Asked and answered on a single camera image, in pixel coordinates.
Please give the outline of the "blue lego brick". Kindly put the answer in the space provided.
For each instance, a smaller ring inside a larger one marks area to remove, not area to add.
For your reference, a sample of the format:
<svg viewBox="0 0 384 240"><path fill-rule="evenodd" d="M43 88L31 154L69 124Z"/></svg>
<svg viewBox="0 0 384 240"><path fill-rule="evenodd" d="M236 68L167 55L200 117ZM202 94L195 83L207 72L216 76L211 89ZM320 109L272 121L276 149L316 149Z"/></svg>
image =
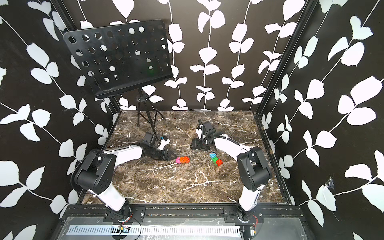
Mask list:
<svg viewBox="0 0 384 240"><path fill-rule="evenodd" d="M211 159L214 158L214 157L217 157L217 155L215 153L209 153Z"/></svg>

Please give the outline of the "red lego brick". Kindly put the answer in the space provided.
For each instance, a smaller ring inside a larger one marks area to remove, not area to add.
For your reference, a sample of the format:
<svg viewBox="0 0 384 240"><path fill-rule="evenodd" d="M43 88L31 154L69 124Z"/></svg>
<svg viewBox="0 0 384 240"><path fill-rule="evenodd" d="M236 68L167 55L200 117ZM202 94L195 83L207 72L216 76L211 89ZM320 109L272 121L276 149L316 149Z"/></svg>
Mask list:
<svg viewBox="0 0 384 240"><path fill-rule="evenodd" d="M223 161L221 159L218 159L218 160L216 160L216 164L217 164L217 166L220 166L223 164Z"/></svg>

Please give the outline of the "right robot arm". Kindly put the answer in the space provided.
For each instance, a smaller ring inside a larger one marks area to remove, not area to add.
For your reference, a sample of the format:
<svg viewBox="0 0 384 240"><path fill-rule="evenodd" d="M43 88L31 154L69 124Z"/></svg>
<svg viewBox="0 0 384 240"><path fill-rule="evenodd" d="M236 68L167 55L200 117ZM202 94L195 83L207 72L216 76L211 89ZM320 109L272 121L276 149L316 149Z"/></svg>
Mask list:
<svg viewBox="0 0 384 240"><path fill-rule="evenodd" d="M237 162L243 183L242 195L237 202L237 215L242 222L255 218L258 198L272 176L263 150L245 146L227 134L218 132L210 122L202 122L201 119L198 119L196 133L198 136L192 140L191 149L220 150Z"/></svg>

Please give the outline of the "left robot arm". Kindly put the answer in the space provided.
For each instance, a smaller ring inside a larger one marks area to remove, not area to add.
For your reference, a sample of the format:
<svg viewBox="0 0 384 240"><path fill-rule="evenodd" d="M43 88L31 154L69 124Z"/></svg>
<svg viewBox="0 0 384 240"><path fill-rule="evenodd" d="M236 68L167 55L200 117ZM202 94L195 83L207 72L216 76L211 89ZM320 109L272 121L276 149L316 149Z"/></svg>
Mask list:
<svg viewBox="0 0 384 240"><path fill-rule="evenodd" d="M113 151L94 149L76 166L71 176L71 186L79 193L90 192L96 195L107 208L118 212L127 200L112 183L115 168L142 157L159 161L177 158L169 149L159 150L151 146L131 145Z"/></svg>

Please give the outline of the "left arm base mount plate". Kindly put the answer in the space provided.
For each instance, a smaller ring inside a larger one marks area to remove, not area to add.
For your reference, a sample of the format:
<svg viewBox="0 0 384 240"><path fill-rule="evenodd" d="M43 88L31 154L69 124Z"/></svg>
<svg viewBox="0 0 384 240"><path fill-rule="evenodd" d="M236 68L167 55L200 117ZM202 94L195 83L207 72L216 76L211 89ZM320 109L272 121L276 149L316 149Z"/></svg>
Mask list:
<svg viewBox="0 0 384 240"><path fill-rule="evenodd" d="M145 213L146 208L140 207L138 205L130 205L128 207L123 207L119 211L107 209L103 218L103 222L120 224L123 222L129 222L130 220L137 220L139 221L139 223L142 223L144 220Z"/></svg>

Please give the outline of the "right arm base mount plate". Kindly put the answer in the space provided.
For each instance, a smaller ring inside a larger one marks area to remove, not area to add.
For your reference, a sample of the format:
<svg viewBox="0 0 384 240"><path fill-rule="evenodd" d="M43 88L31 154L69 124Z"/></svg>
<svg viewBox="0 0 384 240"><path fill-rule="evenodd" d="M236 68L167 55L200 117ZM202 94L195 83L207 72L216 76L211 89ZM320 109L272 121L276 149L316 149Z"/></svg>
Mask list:
<svg viewBox="0 0 384 240"><path fill-rule="evenodd" d="M241 206L224 207L222 217L226 223L259 224L264 223L261 208L256 206L250 211L245 211Z"/></svg>

